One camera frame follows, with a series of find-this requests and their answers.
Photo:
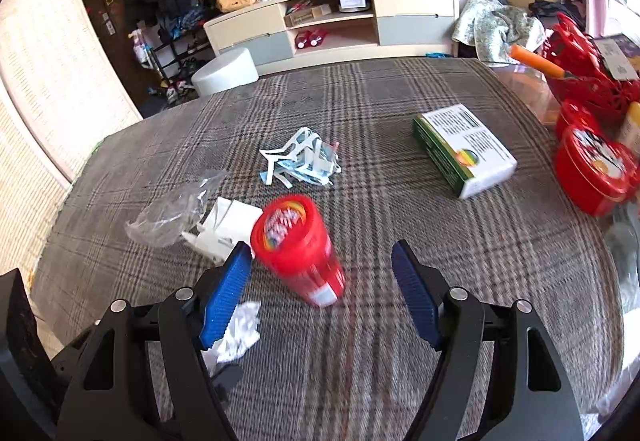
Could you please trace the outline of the floral cloth pile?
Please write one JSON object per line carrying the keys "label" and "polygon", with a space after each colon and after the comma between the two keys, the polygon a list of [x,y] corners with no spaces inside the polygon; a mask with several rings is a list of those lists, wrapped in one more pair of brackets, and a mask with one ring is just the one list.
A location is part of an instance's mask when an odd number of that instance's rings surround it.
{"label": "floral cloth pile", "polygon": [[547,39],[541,21],[522,8],[498,0],[466,0],[451,39],[475,49],[477,58],[490,66],[515,64],[511,46],[534,52]]}

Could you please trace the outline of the white tissue piece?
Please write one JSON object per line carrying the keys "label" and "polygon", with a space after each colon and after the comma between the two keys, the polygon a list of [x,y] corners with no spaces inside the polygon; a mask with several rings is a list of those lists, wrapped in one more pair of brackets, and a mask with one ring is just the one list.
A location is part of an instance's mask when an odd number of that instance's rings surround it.
{"label": "white tissue piece", "polygon": [[239,361],[255,343],[258,343],[260,339],[258,314],[261,307],[262,304],[259,301],[245,301],[238,305],[222,338],[202,352],[210,377],[213,377],[219,365]]}

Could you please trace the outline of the red round lidded tin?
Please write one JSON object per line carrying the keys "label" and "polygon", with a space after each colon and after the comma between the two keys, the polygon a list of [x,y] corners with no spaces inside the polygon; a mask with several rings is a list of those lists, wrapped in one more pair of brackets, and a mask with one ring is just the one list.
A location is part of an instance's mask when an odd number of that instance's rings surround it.
{"label": "red round lidded tin", "polygon": [[605,216],[639,188],[639,161],[607,138],[596,117],[573,100],[561,104],[553,169],[564,193],[589,216]]}

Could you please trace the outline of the orange stick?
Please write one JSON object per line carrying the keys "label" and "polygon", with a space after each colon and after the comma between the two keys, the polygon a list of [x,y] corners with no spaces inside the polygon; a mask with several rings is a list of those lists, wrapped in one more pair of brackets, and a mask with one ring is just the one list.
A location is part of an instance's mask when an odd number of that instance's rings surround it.
{"label": "orange stick", "polygon": [[555,63],[550,62],[542,56],[530,52],[528,49],[523,48],[521,45],[512,44],[510,47],[510,57],[513,60],[517,60],[521,64],[534,68],[539,72],[542,72],[545,76],[554,79],[564,79],[570,77],[567,71]]}

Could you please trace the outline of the red cylindrical can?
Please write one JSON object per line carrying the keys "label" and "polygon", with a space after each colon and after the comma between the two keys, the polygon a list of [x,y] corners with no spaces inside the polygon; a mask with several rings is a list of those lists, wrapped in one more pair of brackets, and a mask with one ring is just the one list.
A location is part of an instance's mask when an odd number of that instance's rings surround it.
{"label": "red cylindrical can", "polygon": [[288,195],[270,202],[250,232],[257,261],[310,305],[334,305],[345,290],[345,275],[314,201]]}

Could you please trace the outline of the green white carton box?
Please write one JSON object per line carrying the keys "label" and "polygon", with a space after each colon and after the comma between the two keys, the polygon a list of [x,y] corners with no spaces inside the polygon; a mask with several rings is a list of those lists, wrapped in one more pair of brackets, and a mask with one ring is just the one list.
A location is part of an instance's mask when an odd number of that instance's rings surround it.
{"label": "green white carton box", "polygon": [[506,146],[462,104],[422,112],[413,117],[412,127],[458,199],[509,180],[518,165]]}

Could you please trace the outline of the white paper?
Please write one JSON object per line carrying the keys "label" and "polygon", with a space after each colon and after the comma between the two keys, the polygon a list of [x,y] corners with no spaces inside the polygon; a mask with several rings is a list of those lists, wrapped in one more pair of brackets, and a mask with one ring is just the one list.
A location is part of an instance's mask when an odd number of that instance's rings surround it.
{"label": "white paper", "polygon": [[250,245],[250,232],[261,215],[258,207],[218,197],[206,218],[196,224],[196,233],[183,232],[182,238],[192,250],[221,267],[237,243]]}

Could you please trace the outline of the coat rack with clothes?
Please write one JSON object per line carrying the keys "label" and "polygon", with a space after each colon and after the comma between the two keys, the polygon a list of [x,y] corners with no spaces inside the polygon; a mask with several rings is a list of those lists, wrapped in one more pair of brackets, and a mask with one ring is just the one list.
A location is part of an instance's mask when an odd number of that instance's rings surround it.
{"label": "coat rack with clothes", "polygon": [[193,89],[195,57],[208,48],[200,31],[210,14],[210,0],[125,0],[134,56],[157,72],[170,104]]}

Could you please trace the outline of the clear plastic bag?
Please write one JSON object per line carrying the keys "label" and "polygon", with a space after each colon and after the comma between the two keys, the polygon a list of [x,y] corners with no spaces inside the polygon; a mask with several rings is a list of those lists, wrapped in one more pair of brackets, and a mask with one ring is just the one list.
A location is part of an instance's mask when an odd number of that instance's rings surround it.
{"label": "clear plastic bag", "polygon": [[165,248],[182,239],[206,215],[208,200],[227,176],[226,170],[207,170],[196,181],[178,186],[144,208],[134,222],[125,224],[127,236],[137,244]]}

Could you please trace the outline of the cream TV cabinet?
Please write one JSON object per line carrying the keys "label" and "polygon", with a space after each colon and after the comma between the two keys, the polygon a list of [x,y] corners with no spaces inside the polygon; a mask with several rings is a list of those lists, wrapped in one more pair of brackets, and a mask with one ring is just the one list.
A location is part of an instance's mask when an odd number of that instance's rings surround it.
{"label": "cream TV cabinet", "polygon": [[209,20],[216,55],[242,46],[258,74],[377,58],[458,54],[460,0],[267,0]]}

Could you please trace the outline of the white round stool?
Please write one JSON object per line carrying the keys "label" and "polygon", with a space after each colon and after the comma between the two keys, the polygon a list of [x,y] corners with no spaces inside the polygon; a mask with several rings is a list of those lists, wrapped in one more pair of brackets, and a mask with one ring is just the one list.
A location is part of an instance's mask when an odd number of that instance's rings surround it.
{"label": "white round stool", "polygon": [[191,78],[199,97],[246,86],[259,79],[254,60],[247,48],[231,49],[201,67]]}

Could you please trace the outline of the grey plaid tablecloth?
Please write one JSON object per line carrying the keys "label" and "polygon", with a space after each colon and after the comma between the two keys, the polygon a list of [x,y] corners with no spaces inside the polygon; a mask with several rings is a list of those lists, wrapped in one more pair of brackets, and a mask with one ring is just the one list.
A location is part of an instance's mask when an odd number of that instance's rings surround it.
{"label": "grey plaid tablecloth", "polygon": [[[469,199],[412,133],[420,112],[466,106],[515,157],[512,178]],[[302,69],[186,103],[106,138],[52,227],[32,299],[72,340],[118,298],[134,305],[193,284],[208,261],[183,245],[131,242],[126,224],[209,170],[225,198],[262,207],[262,152],[301,127],[338,146],[329,187],[295,185],[329,230],[344,296],[317,309],[260,265],[244,296],[260,303],[260,338],[228,408],[243,440],[399,440],[437,355],[416,333],[390,264],[406,241],[424,265],[478,299],[533,303],[582,411],[615,383],[624,357],[616,268],[598,222],[556,182],[554,134],[475,60],[398,58]]]}

